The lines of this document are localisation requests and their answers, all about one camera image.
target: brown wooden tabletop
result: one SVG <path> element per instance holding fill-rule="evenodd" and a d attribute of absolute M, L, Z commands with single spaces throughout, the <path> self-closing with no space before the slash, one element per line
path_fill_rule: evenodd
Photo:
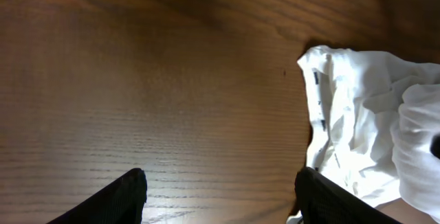
<path fill-rule="evenodd" d="M 0 0 L 0 222 L 131 168 L 143 223 L 284 223 L 310 137 L 306 47 L 439 62 L 438 0 Z"/>

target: crumpled white fabric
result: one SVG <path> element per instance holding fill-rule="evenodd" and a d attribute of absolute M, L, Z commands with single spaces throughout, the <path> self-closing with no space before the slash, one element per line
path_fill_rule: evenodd
<path fill-rule="evenodd" d="M 298 64 L 313 128 L 306 165 L 373 207 L 402 197 L 439 221 L 440 159 L 429 148 L 440 134 L 440 65 L 327 46 Z"/>

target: wood grain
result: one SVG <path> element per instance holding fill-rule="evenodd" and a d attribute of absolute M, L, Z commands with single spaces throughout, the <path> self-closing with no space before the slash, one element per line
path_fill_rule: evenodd
<path fill-rule="evenodd" d="M 133 167 L 143 223 L 283 223 L 310 45 L 439 62 L 437 0 L 0 0 L 0 220 L 44 223 Z"/>

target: white cloth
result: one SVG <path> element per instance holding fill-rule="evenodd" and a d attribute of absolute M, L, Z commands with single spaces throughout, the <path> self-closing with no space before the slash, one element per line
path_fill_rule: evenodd
<path fill-rule="evenodd" d="M 440 87 L 421 86 L 440 83 L 440 65 L 327 46 L 298 64 L 313 128 L 306 165 L 373 207 L 402 195 L 440 217 L 440 160 L 429 151 L 440 133 Z"/>

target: white towel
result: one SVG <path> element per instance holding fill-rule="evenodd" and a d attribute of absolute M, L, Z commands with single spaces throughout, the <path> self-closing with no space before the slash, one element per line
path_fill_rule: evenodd
<path fill-rule="evenodd" d="M 327 46 L 298 64 L 314 133 L 306 165 L 373 207 L 402 195 L 439 217 L 440 160 L 429 145 L 440 134 L 440 87 L 421 85 L 440 83 L 440 65 Z"/>

